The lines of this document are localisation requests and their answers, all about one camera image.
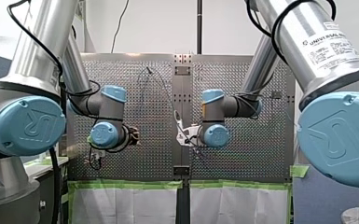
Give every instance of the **vertical metal rail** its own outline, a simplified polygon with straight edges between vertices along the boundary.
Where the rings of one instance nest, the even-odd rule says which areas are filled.
[[[197,54],[202,54],[202,0],[197,0]]]

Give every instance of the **pegboard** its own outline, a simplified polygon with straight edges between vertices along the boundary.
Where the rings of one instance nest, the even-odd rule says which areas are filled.
[[[238,92],[250,62],[251,57],[193,57],[193,123],[201,121],[202,91],[222,89],[227,95]],[[226,119],[230,132],[226,147],[202,147],[199,154],[192,154],[192,179],[289,181],[295,81],[286,65],[278,65],[262,94],[263,109],[257,120]]]
[[[172,55],[142,55],[133,57],[121,54],[83,55],[89,78],[106,84],[118,85],[127,90],[124,123],[135,126],[141,133],[140,145],[127,147],[120,153],[103,159],[100,171],[92,170],[85,160],[90,145],[86,142],[93,120],[75,116],[73,132],[68,134],[71,147],[69,178],[71,179],[132,179],[172,180],[173,113],[164,84],[171,97]],[[150,75],[146,68],[153,72]]]
[[[140,129],[141,145],[128,147],[118,154],[107,154],[103,169],[94,171],[85,164],[90,150],[86,139],[93,121],[69,116],[68,122],[73,125],[68,129],[68,172],[69,178],[76,180],[172,180],[173,161],[179,155],[175,150],[189,150],[177,147],[174,139],[177,129],[168,101],[168,96],[173,98],[173,85],[176,89],[180,86],[192,87],[189,92],[192,102],[190,114],[184,118],[192,119],[186,123],[199,123],[201,92],[215,88],[224,90],[226,94],[238,91],[252,58],[194,55],[192,62],[187,64],[191,67],[192,78],[184,79],[191,83],[172,83],[177,62],[171,54],[136,57],[86,54],[82,57],[90,79],[102,85],[113,84],[127,89],[124,122]],[[274,79],[264,91],[266,97],[259,120],[227,119],[231,133],[227,147],[201,148],[202,156],[190,153],[189,164],[183,161],[184,165],[192,168],[191,178],[285,181],[292,161],[293,121],[290,119],[293,119],[294,87],[290,70],[283,64],[279,65]],[[282,98],[270,99],[272,92],[280,92]]]

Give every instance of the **white wall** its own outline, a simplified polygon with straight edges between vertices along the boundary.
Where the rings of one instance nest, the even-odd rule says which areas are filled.
[[[0,57],[7,59],[13,58],[21,33],[21,28],[7,14],[7,6],[15,2],[18,0],[0,0]],[[28,8],[28,3],[13,8],[15,16],[21,22],[24,22]],[[74,26],[77,30],[77,36],[79,36],[76,40],[77,44],[80,49],[84,49],[83,21],[79,17],[75,17]]]
[[[337,22],[359,50],[359,1],[336,2]],[[126,0],[86,3],[86,21],[95,52],[110,52]],[[196,12],[196,0],[130,0],[115,52],[195,52]],[[203,1],[203,53],[254,54],[260,36],[248,19],[243,0]]]

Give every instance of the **blue joint cap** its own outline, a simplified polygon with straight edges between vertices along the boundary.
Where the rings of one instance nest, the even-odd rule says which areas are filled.
[[[91,143],[97,147],[110,148],[118,142],[118,131],[109,122],[99,122],[91,130]]]
[[[322,174],[359,188],[359,92],[318,97],[298,120],[301,151]]]
[[[113,86],[113,85],[106,85],[103,86],[101,93],[113,100],[119,101],[121,103],[127,102],[127,91],[126,89],[119,87],[119,86]]]
[[[202,92],[202,101],[204,104],[212,103],[225,96],[222,90],[207,90]]]
[[[0,153],[34,156],[60,140],[65,115],[60,106],[43,96],[22,97],[0,110]]]
[[[220,124],[209,127],[204,133],[204,143],[208,147],[224,147],[228,143],[228,129]]]
[[[69,109],[70,111],[74,112],[74,113],[77,114],[77,115],[82,115],[82,113],[80,113],[80,112],[72,105],[72,103],[71,103],[70,100],[66,100],[66,104],[68,105],[67,107],[68,107],[68,109]]]

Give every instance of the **universal robots logo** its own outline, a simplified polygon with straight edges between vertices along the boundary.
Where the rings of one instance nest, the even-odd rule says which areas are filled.
[[[50,140],[53,125],[56,121],[54,115],[30,109],[26,112],[28,122],[24,127],[25,138],[23,140],[48,142]]]

